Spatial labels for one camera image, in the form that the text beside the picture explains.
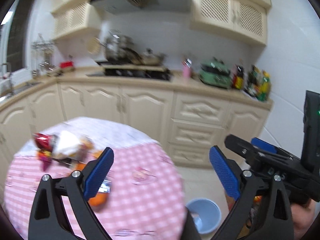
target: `light blue trash bin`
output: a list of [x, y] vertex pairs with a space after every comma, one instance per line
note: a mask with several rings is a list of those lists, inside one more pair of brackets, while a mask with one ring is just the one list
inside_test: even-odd
[[208, 234], [220, 225], [219, 206], [207, 198], [196, 198], [186, 204], [195, 222], [199, 234]]

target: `kitchen countertop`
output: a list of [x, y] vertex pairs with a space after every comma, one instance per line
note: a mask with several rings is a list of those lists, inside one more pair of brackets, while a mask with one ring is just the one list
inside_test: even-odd
[[246, 105], [256, 106], [259, 108], [271, 110], [273, 101], [268, 99], [266, 102], [260, 102], [256, 99], [252, 99], [248, 95], [238, 90], [227, 90], [217, 88], [203, 84], [198, 78], [185, 80], [180, 72], [173, 71], [173, 77], [170, 82], [143, 78], [128, 78], [128, 77], [88, 77], [86, 74], [97, 73], [102, 71], [102, 67], [81, 67], [76, 68], [75, 71], [64, 73], [60, 77], [48, 77], [41, 76], [37, 81], [43, 83], [31, 87], [19, 94], [9, 98], [5, 102], [0, 104], [0, 111], [3, 111], [8, 106], [15, 102], [25, 98], [26, 96], [33, 94], [45, 87], [53, 85], [55, 83], [80, 83], [80, 84], [110, 84], [110, 85], [125, 85], [125, 86], [138, 86], [145, 88], [155, 88], [163, 90], [173, 90], [177, 92], [185, 92], [191, 94], [197, 94], [201, 96], [212, 96], [215, 98], [221, 98], [230, 100], [233, 102], [239, 102]]

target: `green appliance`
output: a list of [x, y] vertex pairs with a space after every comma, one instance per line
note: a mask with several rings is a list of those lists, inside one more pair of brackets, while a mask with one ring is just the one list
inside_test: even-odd
[[203, 83], [216, 87], [230, 88], [232, 85], [230, 70], [216, 58], [201, 64], [199, 78]]

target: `blue gripper pad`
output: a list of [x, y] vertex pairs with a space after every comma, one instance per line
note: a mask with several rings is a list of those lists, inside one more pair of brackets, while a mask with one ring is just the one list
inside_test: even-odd
[[262, 140], [260, 140], [258, 138], [252, 138], [251, 139], [251, 144], [259, 147], [262, 150], [265, 150], [265, 151], [268, 151], [268, 152], [271, 152], [271, 153], [274, 153], [274, 154], [277, 153], [276, 148], [272, 144], [267, 143], [265, 141], [262, 141]]
[[102, 158], [98, 159], [99, 162], [95, 165], [84, 183], [83, 195], [86, 201], [88, 201], [89, 198], [95, 197], [103, 180], [113, 165], [114, 153], [111, 148], [106, 148], [101, 155]]
[[209, 159], [229, 197], [237, 200], [240, 197], [239, 181], [226, 163], [225, 156], [219, 153], [216, 146], [211, 147]]

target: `round table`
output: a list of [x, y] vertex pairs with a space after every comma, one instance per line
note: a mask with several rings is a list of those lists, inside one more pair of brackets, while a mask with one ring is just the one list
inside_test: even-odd
[[[88, 117], [60, 123], [43, 133], [58, 134], [62, 130], [90, 137], [93, 151], [107, 146], [114, 151], [114, 163], [108, 173], [112, 181], [110, 197], [103, 208], [95, 211], [112, 239], [180, 239], [186, 217], [182, 180], [157, 141], [130, 126]], [[141, 171], [148, 174], [144, 181], [135, 179]], [[42, 172], [36, 146], [30, 140], [15, 155], [4, 190], [9, 219], [24, 239], [28, 239], [33, 199], [45, 173], [60, 178], [71, 170], [52, 162]], [[84, 238], [67, 197], [63, 197], [63, 203], [74, 233]]]

